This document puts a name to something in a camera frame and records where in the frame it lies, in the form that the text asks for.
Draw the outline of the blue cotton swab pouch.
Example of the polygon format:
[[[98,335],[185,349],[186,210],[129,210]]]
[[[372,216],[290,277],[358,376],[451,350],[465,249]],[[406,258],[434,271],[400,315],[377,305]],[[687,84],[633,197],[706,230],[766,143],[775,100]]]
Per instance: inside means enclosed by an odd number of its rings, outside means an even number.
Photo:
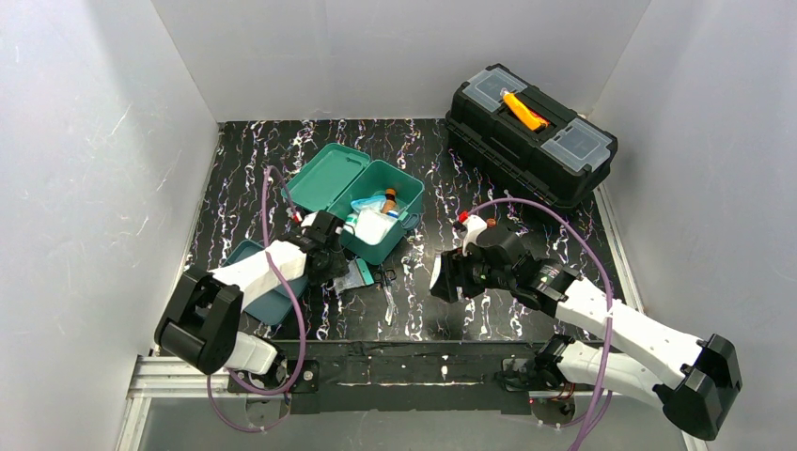
[[[386,196],[384,194],[376,194],[371,197],[355,199],[351,202],[352,210],[356,213],[360,213],[362,211],[376,211],[377,213],[381,213],[382,209],[386,202]]]

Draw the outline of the black handled scissors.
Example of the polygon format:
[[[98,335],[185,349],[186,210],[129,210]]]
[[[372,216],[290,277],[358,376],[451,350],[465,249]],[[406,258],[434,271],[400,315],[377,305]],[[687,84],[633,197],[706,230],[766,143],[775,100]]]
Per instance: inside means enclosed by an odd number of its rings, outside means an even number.
[[[386,301],[384,321],[387,326],[393,325],[398,312],[398,307],[393,295],[393,286],[395,285],[396,278],[396,273],[393,269],[388,269],[383,266],[380,266],[375,274],[375,281],[381,285],[383,296]]]

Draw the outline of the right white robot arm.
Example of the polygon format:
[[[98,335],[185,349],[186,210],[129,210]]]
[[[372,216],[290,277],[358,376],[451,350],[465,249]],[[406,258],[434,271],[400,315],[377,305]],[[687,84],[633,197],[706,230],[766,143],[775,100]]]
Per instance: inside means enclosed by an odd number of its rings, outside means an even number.
[[[609,352],[562,334],[552,337],[531,370],[544,381],[592,384],[662,410],[681,431],[717,438],[742,390],[736,348],[720,334],[680,332],[621,301],[552,258],[537,258],[505,227],[470,217],[464,242],[434,260],[430,293],[448,303],[488,289],[594,335],[611,335]]]

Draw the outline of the green medicine box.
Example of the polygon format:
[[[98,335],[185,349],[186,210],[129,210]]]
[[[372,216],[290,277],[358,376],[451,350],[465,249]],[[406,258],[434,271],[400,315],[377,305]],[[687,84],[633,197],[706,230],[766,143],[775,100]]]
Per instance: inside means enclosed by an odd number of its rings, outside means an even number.
[[[423,181],[365,152],[331,143],[290,178],[282,195],[290,196],[298,208],[326,210],[344,220],[353,213],[353,201],[384,194],[387,189],[396,192],[398,219],[386,236],[373,244],[348,231],[341,238],[344,248],[369,264],[380,265],[420,223],[426,192]]]

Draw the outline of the zip bag teal header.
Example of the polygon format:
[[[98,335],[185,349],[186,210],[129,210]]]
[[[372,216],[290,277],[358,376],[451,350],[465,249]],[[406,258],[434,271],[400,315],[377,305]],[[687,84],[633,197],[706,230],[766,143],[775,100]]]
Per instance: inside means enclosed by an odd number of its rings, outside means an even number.
[[[340,294],[351,289],[369,287],[374,283],[375,279],[368,264],[357,257],[349,263],[345,275],[333,279],[333,289]]]

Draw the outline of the brown medicine bottle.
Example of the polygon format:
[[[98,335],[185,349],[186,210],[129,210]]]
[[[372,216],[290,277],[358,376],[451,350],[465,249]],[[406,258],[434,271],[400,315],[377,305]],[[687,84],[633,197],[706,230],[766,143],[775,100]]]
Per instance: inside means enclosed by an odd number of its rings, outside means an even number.
[[[396,208],[396,191],[394,189],[386,189],[384,196],[385,200],[381,209],[381,213],[388,214],[390,211]]]

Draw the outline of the green bandage packet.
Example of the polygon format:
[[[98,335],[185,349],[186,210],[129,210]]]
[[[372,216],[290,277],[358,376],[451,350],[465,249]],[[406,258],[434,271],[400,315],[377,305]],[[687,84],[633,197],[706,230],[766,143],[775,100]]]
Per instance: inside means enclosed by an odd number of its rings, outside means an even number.
[[[433,262],[433,268],[430,275],[430,291],[433,291],[437,285],[442,271],[442,255],[437,255]]]

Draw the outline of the white plastic bottle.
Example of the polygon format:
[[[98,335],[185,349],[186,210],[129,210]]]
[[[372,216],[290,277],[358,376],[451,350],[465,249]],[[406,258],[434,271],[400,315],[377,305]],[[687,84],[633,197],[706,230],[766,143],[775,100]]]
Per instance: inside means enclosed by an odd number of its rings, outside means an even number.
[[[344,221],[343,230],[354,235],[358,223],[359,214],[355,211],[347,215]]]

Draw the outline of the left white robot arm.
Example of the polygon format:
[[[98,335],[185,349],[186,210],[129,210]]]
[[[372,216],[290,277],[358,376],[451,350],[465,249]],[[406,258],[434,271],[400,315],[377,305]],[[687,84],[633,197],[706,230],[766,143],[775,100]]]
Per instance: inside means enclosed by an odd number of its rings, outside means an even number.
[[[333,214],[318,211],[237,263],[211,272],[189,267],[159,320],[155,343],[206,375],[223,367],[266,374],[278,350],[240,332],[241,313],[256,299],[294,280],[318,283],[345,275],[348,262],[336,246],[343,225]]]

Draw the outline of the white gauze pad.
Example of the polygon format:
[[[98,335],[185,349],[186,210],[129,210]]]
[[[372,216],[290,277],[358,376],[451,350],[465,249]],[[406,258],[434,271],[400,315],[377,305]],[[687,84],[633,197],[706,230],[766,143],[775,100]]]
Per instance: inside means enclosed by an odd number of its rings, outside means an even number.
[[[379,211],[362,210],[357,214],[354,236],[367,245],[375,246],[386,238],[397,222],[397,218]]]

